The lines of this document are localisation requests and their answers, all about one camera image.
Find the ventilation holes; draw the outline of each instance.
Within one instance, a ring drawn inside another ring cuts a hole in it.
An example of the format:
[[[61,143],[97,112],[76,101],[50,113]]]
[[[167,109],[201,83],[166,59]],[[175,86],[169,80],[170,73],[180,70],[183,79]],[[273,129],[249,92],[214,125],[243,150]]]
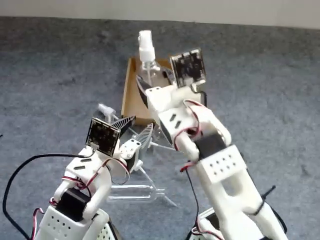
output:
[[[174,128],[177,129],[180,126],[180,124],[181,124],[181,121],[180,120],[177,121]]]
[[[173,120],[175,120],[177,114],[172,114],[171,118],[170,118],[170,122],[172,122]]]
[[[82,160],[80,160],[80,162],[82,162],[82,163],[91,162],[91,158],[82,159]]]
[[[81,169],[85,169],[86,166],[75,166],[73,169],[74,170],[81,170]]]

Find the cable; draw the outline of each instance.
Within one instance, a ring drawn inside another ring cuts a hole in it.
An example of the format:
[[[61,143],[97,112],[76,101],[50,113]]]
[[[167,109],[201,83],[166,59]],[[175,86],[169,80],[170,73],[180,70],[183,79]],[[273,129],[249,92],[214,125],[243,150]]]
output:
[[[10,216],[10,214],[7,211],[7,200],[8,200],[8,194],[10,187],[12,185],[13,180],[17,176],[17,174],[23,169],[27,164],[31,163],[35,159],[40,158],[49,158],[49,157],[64,157],[64,158],[81,158],[81,159],[87,159],[92,157],[92,155],[95,153],[95,151],[92,151],[92,154],[90,156],[84,156],[84,155],[75,155],[75,154],[41,154],[41,155],[35,155],[28,160],[24,161],[11,175],[9,178],[9,181],[5,187],[4,195],[3,195],[3,201],[2,201],[2,211],[4,216],[9,220],[9,222],[24,236],[25,239],[30,240],[30,237],[28,234],[22,229],[22,227],[19,226],[19,224],[13,220],[13,218]]]
[[[182,134],[183,132],[185,132],[185,131],[194,131],[194,132],[192,132],[191,134],[189,134],[189,135],[191,135],[191,138],[193,138],[193,137],[195,137],[196,135],[198,135],[198,133],[201,133],[201,135],[203,134],[202,131],[201,131],[201,128],[200,128],[200,121],[199,121],[198,115],[196,114],[196,112],[195,112],[187,103],[191,103],[191,104],[193,104],[193,105],[196,105],[196,106],[199,106],[199,107],[203,107],[203,108],[208,109],[205,105],[203,105],[203,104],[201,104],[201,103],[199,103],[199,102],[197,102],[197,101],[194,101],[194,100],[192,100],[192,99],[184,99],[184,100],[183,100],[184,106],[185,106],[186,108],[188,108],[188,109],[192,112],[192,115],[194,116],[197,124],[196,124],[196,126],[186,127],[186,128],[184,128],[184,129],[180,130],[180,131],[174,136],[174,138],[173,138],[173,146],[174,146],[175,150],[177,150],[177,151],[179,151],[179,149],[178,149],[177,144],[176,144],[176,139],[177,139],[177,137],[178,137],[180,134]]]
[[[189,175],[189,172],[188,172],[188,168],[185,169],[185,172],[186,172],[186,175],[188,177],[188,180],[189,180],[189,183],[190,183],[193,195],[194,195],[195,203],[196,203],[195,227],[196,227],[198,233],[201,234],[201,235],[210,234],[210,235],[214,236],[218,240],[224,240],[223,238],[221,238],[220,236],[218,236],[216,233],[214,233],[212,231],[200,231],[200,228],[199,228],[199,202],[198,202],[197,194],[196,194],[194,185],[192,183],[192,180],[190,178],[190,175]]]
[[[125,180],[123,182],[118,183],[118,182],[114,182],[112,180],[112,176],[111,176],[111,182],[113,184],[117,184],[117,185],[124,185],[130,179],[130,171],[129,171],[128,167],[120,159],[117,159],[117,158],[113,158],[113,159],[123,167],[123,169],[125,170],[125,173],[126,173],[126,178],[125,178]]]
[[[73,177],[69,177],[69,176],[63,176],[61,178],[62,180],[70,180],[72,182],[75,182],[76,183],[76,186],[82,190],[82,189],[87,189],[88,191],[88,194],[89,194],[89,198],[92,197],[92,194],[91,194],[91,191],[89,189],[89,186],[87,186],[81,179],[79,178],[73,178]]]
[[[54,197],[51,197],[50,200],[49,200],[49,204],[52,205],[52,206],[57,206],[58,203],[55,201]]]
[[[36,208],[33,212],[33,226],[32,226],[32,233],[31,233],[31,240],[34,240],[36,237],[36,233],[37,233],[37,227],[38,227],[38,223],[37,223],[37,213],[41,213],[41,214],[45,214],[45,212],[42,210],[41,207]]]
[[[253,215],[253,216],[257,216],[261,209],[264,207],[265,203],[266,203],[266,199],[267,199],[267,196],[273,191],[276,189],[276,186],[273,185],[268,191],[266,191],[264,194],[261,195],[261,198],[262,198],[262,202],[261,204],[259,205],[259,207],[257,208],[257,210],[253,213],[249,213],[249,215]],[[282,225],[282,228],[283,228],[283,231],[284,233],[286,234],[287,231],[288,231],[288,228],[286,226],[286,223],[285,221],[281,218],[281,216],[279,215],[279,213],[277,213],[276,210],[274,210],[274,208],[272,206],[270,206],[273,214],[275,215],[275,217],[278,219],[278,221],[280,222],[280,224]]]

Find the black wire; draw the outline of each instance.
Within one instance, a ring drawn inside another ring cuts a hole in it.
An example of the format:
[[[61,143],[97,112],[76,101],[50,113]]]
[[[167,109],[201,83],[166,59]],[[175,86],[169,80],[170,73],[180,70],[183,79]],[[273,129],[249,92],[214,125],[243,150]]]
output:
[[[189,180],[189,183],[190,183],[190,186],[191,186],[193,195],[194,195],[195,203],[196,203],[195,227],[196,227],[197,231],[198,231],[199,234],[201,234],[201,235],[203,235],[203,234],[210,234],[210,235],[213,235],[213,236],[214,236],[215,238],[217,238],[218,240],[223,240],[221,237],[219,237],[219,236],[218,236],[217,234],[215,234],[214,232],[211,232],[211,231],[204,231],[204,232],[202,232],[202,231],[200,231],[199,225],[198,225],[199,202],[198,202],[197,194],[196,194],[194,185],[193,185],[193,183],[192,183],[192,180],[191,180],[191,178],[190,178],[188,169],[186,169],[185,172],[186,172],[186,175],[187,175],[187,177],[188,177],[188,180]]]
[[[279,215],[279,213],[277,213],[276,210],[274,210],[274,208],[272,206],[270,206],[270,208],[272,209],[272,212],[274,213],[274,215],[276,216],[276,218],[278,219],[278,221],[281,223],[282,228],[284,233],[286,234],[288,232],[288,228],[287,225],[285,223],[285,221],[281,218],[281,216]]]
[[[9,190],[11,187],[11,184],[13,182],[13,180],[15,179],[15,177],[17,176],[17,174],[21,171],[22,168],[24,168],[27,164],[29,164],[30,162],[32,162],[35,159],[40,159],[40,158],[48,158],[48,157],[65,157],[65,158],[81,158],[81,159],[86,159],[86,158],[90,158],[95,152],[93,151],[92,154],[90,156],[84,156],[84,155],[75,155],[75,154],[41,154],[41,155],[36,155],[33,156],[31,158],[29,158],[28,160],[24,161],[15,171],[14,173],[11,175],[11,177],[9,178],[9,181],[5,187],[5,191],[4,191],[4,195],[3,195],[3,201],[2,201],[2,211],[4,216],[9,220],[9,222],[24,236],[25,239],[30,240],[31,238],[28,236],[28,234],[22,229],[22,227],[19,226],[19,224],[17,222],[15,222],[15,220],[13,220],[13,218],[9,215],[8,211],[7,211],[7,199],[8,199],[8,194],[9,194]]]

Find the white spray nozzle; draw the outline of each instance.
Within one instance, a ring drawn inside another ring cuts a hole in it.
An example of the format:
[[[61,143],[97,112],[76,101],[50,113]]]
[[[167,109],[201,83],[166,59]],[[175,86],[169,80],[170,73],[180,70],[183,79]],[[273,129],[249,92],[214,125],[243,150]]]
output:
[[[116,114],[116,110],[114,110],[113,108],[106,106],[102,103],[98,104],[98,110],[103,113],[103,115],[105,115],[106,117],[108,116],[112,116],[114,114]]]
[[[152,43],[152,34],[150,30],[139,32],[139,53],[141,62],[152,62],[156,59],[155,48]]]

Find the perforated plastic panel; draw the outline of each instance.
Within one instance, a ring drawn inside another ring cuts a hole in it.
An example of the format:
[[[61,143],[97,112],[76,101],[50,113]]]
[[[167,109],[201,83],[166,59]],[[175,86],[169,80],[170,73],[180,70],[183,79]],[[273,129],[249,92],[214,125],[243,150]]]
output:
[[[189,240],[206,240],[206,238],[202,235],[193,235],[191,234]]]
[[[206,172],[206,177],[211,183],[221,182],[247,168],[245,161],[235,145],[229,146],[201,160],[199,165]]]
[[[117,240],[108,223],[105,224],[96,240]]]
[[[90,222],[75,222],[49,206],[40,223],[36,240],[49,239],[43,237],[48,235],[57,240],[83,239],[89,226]]]

